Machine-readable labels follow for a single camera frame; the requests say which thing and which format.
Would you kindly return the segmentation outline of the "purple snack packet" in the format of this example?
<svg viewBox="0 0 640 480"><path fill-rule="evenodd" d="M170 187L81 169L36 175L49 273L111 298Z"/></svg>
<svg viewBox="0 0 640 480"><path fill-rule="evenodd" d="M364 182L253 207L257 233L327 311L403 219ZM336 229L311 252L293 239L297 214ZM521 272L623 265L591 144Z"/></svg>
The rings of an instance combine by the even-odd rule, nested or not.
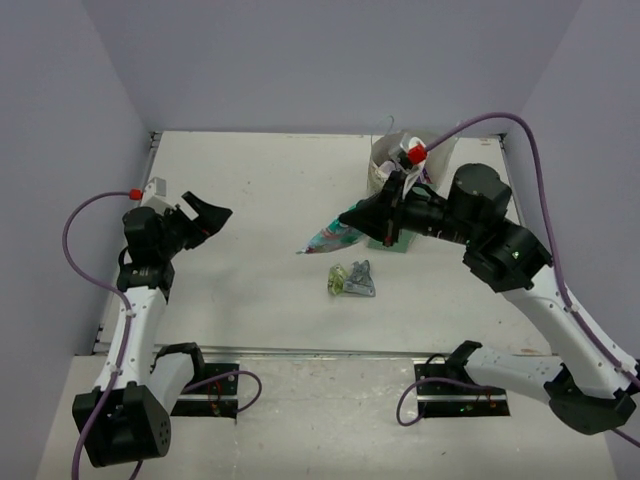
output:
<svg viewBox="0 0 640 480"><path fill-rule="evenodd" d="M426 169L426 162L421 162L410 168L405 168L393 160L387 160L377 167L377 173L383 179L387 179L392 172L399 171L406 175L405 183L407 185L419 183L430 184L431 177Z"/></svg>

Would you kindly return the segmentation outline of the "teal snack packet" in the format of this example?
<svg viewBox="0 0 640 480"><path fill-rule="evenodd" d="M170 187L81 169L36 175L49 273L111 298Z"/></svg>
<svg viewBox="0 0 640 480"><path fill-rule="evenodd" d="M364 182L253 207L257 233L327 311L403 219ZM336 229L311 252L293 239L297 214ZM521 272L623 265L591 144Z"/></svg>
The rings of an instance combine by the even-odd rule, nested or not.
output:
<svg viewBox="0 0 640 480"><path fill-rule="evenodd" d="M298 255L324 254L349 248L359 243L365 234L335 218L314 235Z"/></svg>

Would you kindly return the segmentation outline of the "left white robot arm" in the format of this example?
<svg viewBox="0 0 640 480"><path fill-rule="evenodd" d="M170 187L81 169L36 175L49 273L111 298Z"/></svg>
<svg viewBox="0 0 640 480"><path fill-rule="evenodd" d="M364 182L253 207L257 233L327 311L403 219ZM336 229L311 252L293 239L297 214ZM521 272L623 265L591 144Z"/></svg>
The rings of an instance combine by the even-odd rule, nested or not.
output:
<svg viewBox="0 0 640 480"><path fill-rule="evenodd" d="M123 215L125 247L111 291L119 316L105 365L88 393L75 397L72 416L80 433L77 453L96 468L160 458L171 443L170 414L182 390L201 390L208 369L195 343L153 351L168 305L173 258L216 235L232 215L191 192L182 198L196 213L168 205L162 195L128 194L139 206Z"/></svg>

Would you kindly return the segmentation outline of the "small green wrapper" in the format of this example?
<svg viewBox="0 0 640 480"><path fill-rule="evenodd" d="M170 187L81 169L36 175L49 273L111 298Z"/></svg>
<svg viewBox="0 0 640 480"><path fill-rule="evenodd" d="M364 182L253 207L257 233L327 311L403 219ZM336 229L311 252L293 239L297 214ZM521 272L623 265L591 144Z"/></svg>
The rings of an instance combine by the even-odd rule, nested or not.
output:
<svg viewBox="0 0 640 480"><path fill-rule="evenodd" d="M328 272L327 290L333 295L340 295L344 290L344 283L349 273L340 264L333 265Z"/></svg>

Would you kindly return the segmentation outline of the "silver foil wrapper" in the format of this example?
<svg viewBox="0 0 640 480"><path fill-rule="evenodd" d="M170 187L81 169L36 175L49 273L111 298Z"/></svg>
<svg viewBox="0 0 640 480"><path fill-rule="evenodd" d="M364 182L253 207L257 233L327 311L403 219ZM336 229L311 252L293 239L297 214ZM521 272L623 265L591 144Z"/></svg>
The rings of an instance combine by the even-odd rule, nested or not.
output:
<svg viewBox="0 0 640 480"><path fill-rule="evenodd" d="M373 298L376 288L371 277L371 265L368 260L354 262L351 271L344 280L343 292Z"/></svg>

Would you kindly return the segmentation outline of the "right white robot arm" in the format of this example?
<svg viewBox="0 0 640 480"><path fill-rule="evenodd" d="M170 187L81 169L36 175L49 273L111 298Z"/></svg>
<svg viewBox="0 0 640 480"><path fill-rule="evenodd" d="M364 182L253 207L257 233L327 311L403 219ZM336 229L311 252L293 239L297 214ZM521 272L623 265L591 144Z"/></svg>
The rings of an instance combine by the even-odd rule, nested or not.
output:
<svg viewBox="0 0 640 480"><path fill-rule="evenodd" d="M581 434L618 433L636 410L639 362L581 312L537 237L507 219L510 186L478 163L456 170L446 197L422 185L405 191L404 180L392 173L379 193L342 213L340 222L387 246L404 230L463 245L471 274L515 306L552 350L530 358L465 341L423 381L461 393L513 391L549 406Z"/></svg>

